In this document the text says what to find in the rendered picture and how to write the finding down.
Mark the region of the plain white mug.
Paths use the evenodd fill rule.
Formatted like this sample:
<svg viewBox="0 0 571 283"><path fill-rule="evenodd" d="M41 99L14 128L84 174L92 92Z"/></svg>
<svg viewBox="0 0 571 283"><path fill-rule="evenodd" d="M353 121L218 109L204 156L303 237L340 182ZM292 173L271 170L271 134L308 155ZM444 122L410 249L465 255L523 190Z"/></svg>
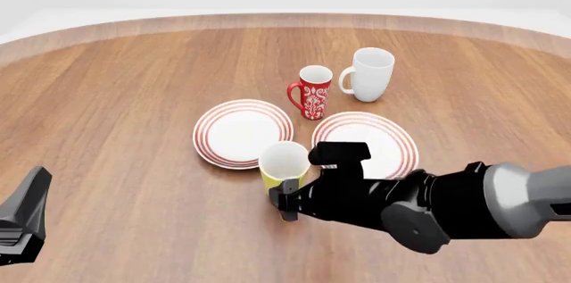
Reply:
<svg viewBox="0 0 571 283"><path fill-rule="evenodd" d="M352 66L340 74L338 87L361 102L375 102L387 89L394 64L394 56L384 49L358 49L353 55Z"/></svg>

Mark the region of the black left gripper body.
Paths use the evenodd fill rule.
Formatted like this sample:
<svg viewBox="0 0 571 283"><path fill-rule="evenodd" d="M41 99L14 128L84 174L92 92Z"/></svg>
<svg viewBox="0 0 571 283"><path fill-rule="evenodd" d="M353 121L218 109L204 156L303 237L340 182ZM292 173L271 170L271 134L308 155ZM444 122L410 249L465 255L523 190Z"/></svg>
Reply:
<svg viewBox="0 0 571 283"><path fill-rule="evenodd" d="M44 226L29 229L10 221L0 221L0 265L33 263L45 239Z"/></svg>

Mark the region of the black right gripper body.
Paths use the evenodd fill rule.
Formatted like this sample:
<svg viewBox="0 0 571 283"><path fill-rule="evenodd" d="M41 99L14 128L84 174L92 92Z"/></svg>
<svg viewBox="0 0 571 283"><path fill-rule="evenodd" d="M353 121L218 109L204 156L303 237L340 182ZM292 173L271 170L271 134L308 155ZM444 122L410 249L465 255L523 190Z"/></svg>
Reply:
<svg viewBox="0 0 571 283"><path fill-rule="evenodd" d="M270 202L280 212L299 212L299 190L292 187L269 189Z"/></svg>

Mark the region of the yellow and white mug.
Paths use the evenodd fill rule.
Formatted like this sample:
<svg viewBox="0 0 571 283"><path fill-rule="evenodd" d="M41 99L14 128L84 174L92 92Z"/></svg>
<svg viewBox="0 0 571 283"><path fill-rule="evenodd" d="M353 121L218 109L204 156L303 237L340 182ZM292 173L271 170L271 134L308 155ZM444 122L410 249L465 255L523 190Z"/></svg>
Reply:
<svg viewBox="0 0 571 283"><path fill-rule="evenodd" d="M288 179L297 179L300 187L304 186L311 166L308 154L304 146L293 141L280 141L266 148L258 160L266 194Z"/></svg>

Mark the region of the red patterned mug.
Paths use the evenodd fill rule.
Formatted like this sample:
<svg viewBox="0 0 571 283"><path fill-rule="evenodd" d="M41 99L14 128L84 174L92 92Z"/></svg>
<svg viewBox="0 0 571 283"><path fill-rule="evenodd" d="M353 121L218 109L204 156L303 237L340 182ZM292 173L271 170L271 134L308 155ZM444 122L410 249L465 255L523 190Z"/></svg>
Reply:
<svg viewBox="0 0 571 283"><path fill-rule="evenodd" d="M332 78L330 69L322 65L308 65L300 70L299 81L288 85L287 96L305 119L316 121L325 116ZM300 89L299 103L292 96L296 87Z"/></svg>

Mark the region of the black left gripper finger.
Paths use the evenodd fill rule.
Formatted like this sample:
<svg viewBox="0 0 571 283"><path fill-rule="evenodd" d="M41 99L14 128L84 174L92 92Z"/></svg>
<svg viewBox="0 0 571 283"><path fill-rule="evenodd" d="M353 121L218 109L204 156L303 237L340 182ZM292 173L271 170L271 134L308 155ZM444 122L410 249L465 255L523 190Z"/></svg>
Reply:
<svg viewBox="0 0 571 283"><path fill-rule="evenodd" d="M52 175L45 167L34 167L16 190L0 204L0 229L21 231L46 239L46 199Z"/></svg>

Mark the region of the white plate with red rings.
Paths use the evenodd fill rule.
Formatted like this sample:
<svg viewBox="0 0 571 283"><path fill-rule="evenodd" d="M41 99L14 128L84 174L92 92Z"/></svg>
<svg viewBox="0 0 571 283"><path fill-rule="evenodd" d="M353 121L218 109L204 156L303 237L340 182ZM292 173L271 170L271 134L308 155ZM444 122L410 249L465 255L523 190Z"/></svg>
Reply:
<svg viewBox="0 0 571 283"><path fill-rule="evenodd" d="M364 178L405 178L418 167L417 146L398 124L368 112L340 112L324 119L314 129L311 144L327 142L367 143L371 159L363 161Z"/></svg>
<svg viewBox="0 0 571 283"><path fill-rule="evenodd" d="M216 105L198 119L193 130L199 156L228 170L254 169L263 149L293 138L294 125L285 111L253 99Z"/></svg>

